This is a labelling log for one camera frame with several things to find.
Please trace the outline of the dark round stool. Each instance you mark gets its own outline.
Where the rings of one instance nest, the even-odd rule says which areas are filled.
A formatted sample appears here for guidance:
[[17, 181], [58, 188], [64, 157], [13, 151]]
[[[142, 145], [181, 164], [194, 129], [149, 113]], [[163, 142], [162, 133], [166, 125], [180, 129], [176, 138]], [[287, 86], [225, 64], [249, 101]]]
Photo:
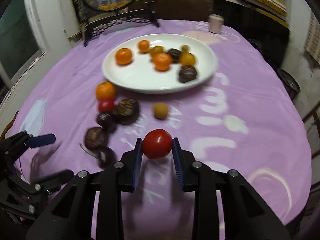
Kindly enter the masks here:
[[300, 93], [300, 86], [297, 81], [285, 70], [279, 68], [277, 70], [277, 75], [282, 81], [290, 99], [293, 101]]

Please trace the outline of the white round plate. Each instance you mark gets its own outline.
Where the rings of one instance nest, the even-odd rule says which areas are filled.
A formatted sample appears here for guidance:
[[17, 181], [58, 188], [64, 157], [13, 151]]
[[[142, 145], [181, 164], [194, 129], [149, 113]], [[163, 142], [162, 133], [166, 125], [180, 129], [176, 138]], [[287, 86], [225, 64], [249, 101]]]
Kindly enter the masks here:
[[178, 34], [151, 34], [113, 48], [101, 64], [116, 86], [144, 94], [171, 94], [211, 79], [218, 57], [206, 44]]

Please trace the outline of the dark purple plum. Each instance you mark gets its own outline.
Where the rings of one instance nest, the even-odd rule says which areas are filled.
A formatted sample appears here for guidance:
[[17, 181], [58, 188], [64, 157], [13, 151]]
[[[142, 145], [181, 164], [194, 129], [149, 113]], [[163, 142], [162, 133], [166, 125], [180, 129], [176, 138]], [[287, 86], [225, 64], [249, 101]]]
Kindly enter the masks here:
[[96, 123], [104, 130], [113, 133], [116, 131], [117, 124], [112, 118], [112, 115], [108, 112], [101, 112], [96, 117]]

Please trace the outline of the dark brown passion fruit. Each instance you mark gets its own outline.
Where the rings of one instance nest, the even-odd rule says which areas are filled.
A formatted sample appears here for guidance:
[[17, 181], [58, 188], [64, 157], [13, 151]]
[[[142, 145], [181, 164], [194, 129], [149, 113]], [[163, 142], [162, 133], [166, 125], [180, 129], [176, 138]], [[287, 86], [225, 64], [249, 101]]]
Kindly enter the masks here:
[[84, 146], [90, 150], [95, 151], [99, 148], [108, 145], [109, 134], [101, 127], [91, 127], [86, 131], [84, 137]]

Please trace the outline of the large orange mandarin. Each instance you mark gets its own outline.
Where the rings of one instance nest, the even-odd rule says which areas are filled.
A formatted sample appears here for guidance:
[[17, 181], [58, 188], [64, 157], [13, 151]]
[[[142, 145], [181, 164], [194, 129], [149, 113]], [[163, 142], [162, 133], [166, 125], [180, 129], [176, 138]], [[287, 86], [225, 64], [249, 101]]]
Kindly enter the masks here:
[[130, 64], [132, 59], [132, 51], [129, 48], [121, 48], [115, 54], [116, 63], [121, 66]]

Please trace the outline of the wooden chair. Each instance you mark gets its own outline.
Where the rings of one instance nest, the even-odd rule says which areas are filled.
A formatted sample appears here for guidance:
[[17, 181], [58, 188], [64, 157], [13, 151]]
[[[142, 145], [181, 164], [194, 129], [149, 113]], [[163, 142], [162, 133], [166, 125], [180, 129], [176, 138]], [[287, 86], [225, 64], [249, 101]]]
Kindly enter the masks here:
[[319, 102], [303, 118], [306, 136], [311, 147], [311, 158], [319, 156]]

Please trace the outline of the yellow-orange citrus fruit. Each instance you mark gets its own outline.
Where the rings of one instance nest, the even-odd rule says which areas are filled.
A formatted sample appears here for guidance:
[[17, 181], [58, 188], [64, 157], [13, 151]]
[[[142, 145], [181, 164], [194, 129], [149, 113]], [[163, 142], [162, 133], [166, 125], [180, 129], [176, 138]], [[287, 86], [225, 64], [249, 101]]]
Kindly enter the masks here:
[[150, 50], [150, 56], [153, 58], [155, 55], [163, 52], [164, 48], [162, 46], [155, 46]]

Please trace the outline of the dark striped passion fruit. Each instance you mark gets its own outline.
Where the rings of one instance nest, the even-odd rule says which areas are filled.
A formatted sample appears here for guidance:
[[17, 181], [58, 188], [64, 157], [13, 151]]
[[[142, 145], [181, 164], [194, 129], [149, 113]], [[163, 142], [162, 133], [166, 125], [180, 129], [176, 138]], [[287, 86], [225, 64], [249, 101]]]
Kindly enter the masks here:
[[197, 70], [192, 65], [182, 66], [178, 74], [178, 80], [181, 83], [193, 81], [197, 78]]

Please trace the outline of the ornate black stand screen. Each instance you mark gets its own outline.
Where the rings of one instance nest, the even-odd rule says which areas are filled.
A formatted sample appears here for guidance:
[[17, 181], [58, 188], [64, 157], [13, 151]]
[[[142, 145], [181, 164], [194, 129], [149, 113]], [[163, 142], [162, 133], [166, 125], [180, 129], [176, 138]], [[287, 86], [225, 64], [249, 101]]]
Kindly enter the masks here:
[[156, 0], [146, 2], [143, 9], [129, 10], [136, 0], [72, 0], [84, 46], [107, 29], [123, 24], [153, 24], [159, 27]]

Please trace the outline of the window with white frame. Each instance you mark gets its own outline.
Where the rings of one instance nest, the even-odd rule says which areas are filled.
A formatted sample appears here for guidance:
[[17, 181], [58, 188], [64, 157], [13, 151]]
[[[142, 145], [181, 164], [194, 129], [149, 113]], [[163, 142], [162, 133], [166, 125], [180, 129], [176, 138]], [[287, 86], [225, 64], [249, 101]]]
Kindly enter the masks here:
[[1, 15], [1, 80], [12, 89], [46, 52], [35, 0], [11, 0]]

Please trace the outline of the brown striped passion fruit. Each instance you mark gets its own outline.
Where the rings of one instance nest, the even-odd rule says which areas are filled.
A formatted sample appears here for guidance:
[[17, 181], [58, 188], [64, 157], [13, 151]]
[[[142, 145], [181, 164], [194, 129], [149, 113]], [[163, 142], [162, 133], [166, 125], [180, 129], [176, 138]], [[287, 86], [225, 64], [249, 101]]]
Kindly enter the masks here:
[[134, 123], [140, 115], [139, 103], [136, 99], [126, 98], [120, 100], [112, 111], [114, 122], [121, 125]]

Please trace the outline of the red cherry tomato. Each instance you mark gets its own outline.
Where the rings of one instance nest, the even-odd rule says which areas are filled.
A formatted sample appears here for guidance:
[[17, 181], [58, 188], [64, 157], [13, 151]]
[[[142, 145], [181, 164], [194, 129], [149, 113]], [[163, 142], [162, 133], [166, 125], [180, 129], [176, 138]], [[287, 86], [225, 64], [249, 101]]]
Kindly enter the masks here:
[[114, 109], [114, 100], [111, 98], [107, 98], [99, 101], [98, 103], [98, 112], [112, 112]]
[[162, 159], [172, 150], [172, 137], [163, 129], [149, 132], [142, 144], [142, 151], [148, 159]]

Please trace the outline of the yellow-orange kumquat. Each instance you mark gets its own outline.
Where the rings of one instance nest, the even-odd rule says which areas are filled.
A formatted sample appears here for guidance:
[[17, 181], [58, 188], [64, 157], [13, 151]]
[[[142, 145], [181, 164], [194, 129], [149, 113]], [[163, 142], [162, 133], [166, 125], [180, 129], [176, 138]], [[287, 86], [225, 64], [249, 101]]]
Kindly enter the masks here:
[[182, 53], [178, 59], [178, 62], [182, 66], [195, 66], [196, 57], [192, 53]]

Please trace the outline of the small yellow-brown longan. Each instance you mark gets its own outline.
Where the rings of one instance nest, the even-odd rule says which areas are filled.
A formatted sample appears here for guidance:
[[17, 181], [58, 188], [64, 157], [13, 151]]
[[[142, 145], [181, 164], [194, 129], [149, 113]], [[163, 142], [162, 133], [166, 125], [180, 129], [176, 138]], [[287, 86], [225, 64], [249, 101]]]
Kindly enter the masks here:
[[183, 53], [188, 53], [188, 52], [189, 52], [189, 46], [186, 45], [186, 44], [182, 45], [182, 46], [181, 46], [181, 51], [182, 51]]

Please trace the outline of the small orange mandarin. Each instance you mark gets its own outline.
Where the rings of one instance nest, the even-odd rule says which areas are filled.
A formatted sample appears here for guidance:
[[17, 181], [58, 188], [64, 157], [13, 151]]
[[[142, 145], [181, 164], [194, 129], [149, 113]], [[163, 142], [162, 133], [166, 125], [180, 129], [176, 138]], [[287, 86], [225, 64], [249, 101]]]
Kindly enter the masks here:
[[141, 40], [137, 44], [140, 53], [148, 53], [150, 50], [150, 42], [148, 40]]

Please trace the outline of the purple tablecloth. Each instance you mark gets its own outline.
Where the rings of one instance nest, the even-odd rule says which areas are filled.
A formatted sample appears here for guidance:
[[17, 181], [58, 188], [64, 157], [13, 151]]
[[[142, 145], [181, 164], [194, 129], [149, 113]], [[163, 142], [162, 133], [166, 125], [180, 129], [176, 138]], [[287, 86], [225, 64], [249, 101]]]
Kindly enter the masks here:
[[[196, 38], [218, 57], [214, 78], [194, 89], [171, 95], [146, 95], [117, 89], [117, 99], [135, 98], [140, 117], [118, 126], [109, 146], [116, 157], [133, 149], [137, 138], [164, 129], [179, 139], [181, 148], [214, 170], [238, 170], [284, 223], [305, 207], [311, 186], [311, 150], [304, 124], [274, 70], [237, 31], [223, 27], [221, 35], [204, 22], [164, 21], [78, 45], [62, 58], [25, 100], [11, 134], [53, 133], [56, 143], [27, 150], [17, 162], [27, 181], [70, 169], [99, 171], [97, 160], [79, 144], [96, 125], [97, 85], [101, 64], [117, 45], [153, 33]], [[153, 105], [169, 106], [168, 117], [156, 119]]]

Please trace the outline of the tan longan fruit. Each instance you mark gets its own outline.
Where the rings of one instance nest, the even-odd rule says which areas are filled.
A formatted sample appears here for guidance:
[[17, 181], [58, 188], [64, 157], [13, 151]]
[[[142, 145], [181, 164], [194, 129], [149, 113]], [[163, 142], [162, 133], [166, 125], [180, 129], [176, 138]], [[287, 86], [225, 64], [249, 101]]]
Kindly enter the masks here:
[[156, 119], [164, 120], [168, 117], [169, 106], [163, 102], [157, 102], [153, 105], [153, 115]]

